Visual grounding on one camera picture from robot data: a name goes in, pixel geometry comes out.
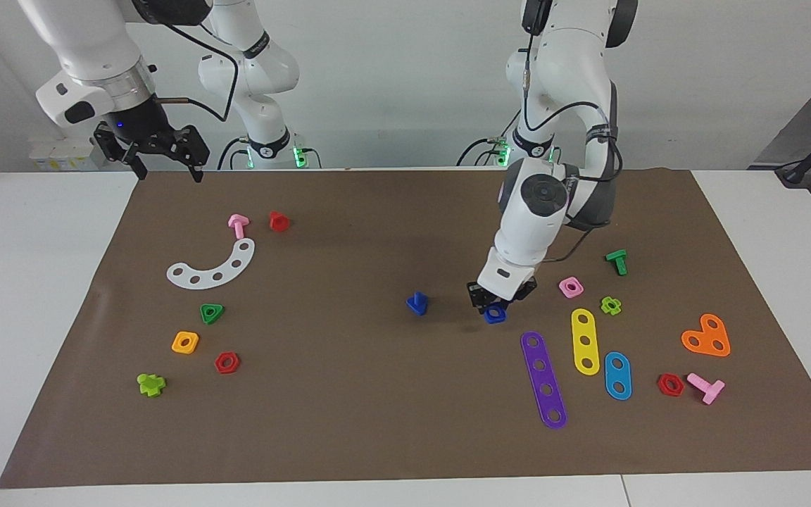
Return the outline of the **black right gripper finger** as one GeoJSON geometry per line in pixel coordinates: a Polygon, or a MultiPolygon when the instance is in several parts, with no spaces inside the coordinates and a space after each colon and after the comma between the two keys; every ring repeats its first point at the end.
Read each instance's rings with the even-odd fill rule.
{"type": "Polygon", "coordinates": [[[153,148],[155,154],[182,163],[194,182],[202,182],[209,148],[196,126],[186,125],[178,130],[158,132],[153,138],[153,148]]]}
{"type": "Polygon", "coordinates": [[[94,129],[94,143],[111,163],[121,163],[131,169],[138,180],[145,180],[148,169],[137,154],[138,146],[132,142],[128,148],[119,144],[113,130],[107,124],[98,124],[94,129]]]}

